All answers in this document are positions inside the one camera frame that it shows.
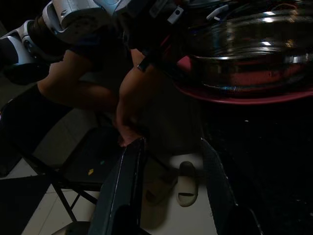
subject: tiled floor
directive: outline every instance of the tiled floor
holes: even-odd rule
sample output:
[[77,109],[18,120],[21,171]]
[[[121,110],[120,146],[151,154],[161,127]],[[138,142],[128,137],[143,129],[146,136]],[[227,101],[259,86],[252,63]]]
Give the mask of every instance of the tiled floor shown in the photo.
[[[216,235],[206,188],[202,183],[201,156],[189,154],[165,156],[160,159],[176,168],[183,161],[192,162],[199,176],[199,195],[196,202],[187,208],[183,208],[177,203],[175,189],[166,200],[155,207],[149,207],[143,203],[141,227],[152,235]],[[163,169],[159,165],[149,160],[145,171],[144,186],[151,184],[153,179],[162,172]],[[8,177],[25,177],[34,174],[35,172],[22,160]],[[98,192],[88,193],[95,197],[98,197],[99,194]],[[64,190],[64,194],[69,203],[73,202],[77,195],[71,190]],[[80,197],[74,207],[74,214],[78,221],[90,221],[94,208],[92,203]],[[53,187],[50,186],[22,235],[51,235],[70,222],[70,217]]]

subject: black seat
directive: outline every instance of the black seat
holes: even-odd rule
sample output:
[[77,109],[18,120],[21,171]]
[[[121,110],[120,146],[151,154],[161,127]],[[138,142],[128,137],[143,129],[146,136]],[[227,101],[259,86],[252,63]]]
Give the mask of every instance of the black seat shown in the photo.
[[[113,127],[99,127],[87,132],[58,172],[34,157],[33,152],[41,140],[70,110],[43,97],[36,85],[2,108],[0,135],[31,162],[38,173],[50,177],[69,216],[76,221],[71,209],[78,197],[81,195],[92,203],[97,202],[85,190],[100,190],[123,149],[117,144],[118,132]],[[78,193],[72,206],[67,203],[61,188]]]

